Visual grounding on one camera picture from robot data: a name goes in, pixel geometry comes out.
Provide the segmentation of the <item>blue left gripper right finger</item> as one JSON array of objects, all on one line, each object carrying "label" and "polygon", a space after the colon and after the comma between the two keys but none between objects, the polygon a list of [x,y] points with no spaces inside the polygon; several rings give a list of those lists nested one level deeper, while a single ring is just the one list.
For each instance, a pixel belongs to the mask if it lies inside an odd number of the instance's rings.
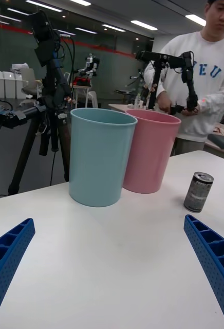
[{"label": "blue left gripper right finger", "polygon": [[224,315],[224,238],[191,215],[183,228]]}]

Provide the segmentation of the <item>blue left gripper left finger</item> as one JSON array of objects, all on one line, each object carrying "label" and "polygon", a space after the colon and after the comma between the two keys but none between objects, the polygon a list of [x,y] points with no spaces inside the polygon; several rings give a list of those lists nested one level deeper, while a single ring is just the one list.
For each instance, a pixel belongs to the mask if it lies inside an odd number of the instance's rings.
[{"label": "blue left gripper left finger", "polygon": [[0,237],[0,306],[34,235],[34,221],[28,218]]}]

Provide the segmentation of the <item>person's left hand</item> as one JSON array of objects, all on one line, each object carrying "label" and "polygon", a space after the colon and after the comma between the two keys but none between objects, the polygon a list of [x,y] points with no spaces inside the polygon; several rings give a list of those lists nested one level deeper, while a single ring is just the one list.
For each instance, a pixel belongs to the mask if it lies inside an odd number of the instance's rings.
[{"label": "person's left hand", "polygon": [[200,112],[200,104],[198,103],[194,108],[185,108],[181,111],[183,116],[196,116]]}]

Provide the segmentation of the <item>person's right hand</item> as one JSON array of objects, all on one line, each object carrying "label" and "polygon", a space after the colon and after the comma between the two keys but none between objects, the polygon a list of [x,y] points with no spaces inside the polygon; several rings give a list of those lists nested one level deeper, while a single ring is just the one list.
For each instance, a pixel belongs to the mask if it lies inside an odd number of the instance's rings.
[{"label": "person's right hand", "polygon": [[170,114],[171,113],[172,103],[171,103],[171,100],[169,99],[168,94],[167,94],[166,91],[162,91],[158,95],[157,102],[158,102],[159,109],[162,112],[165,112],[167,114]]}]

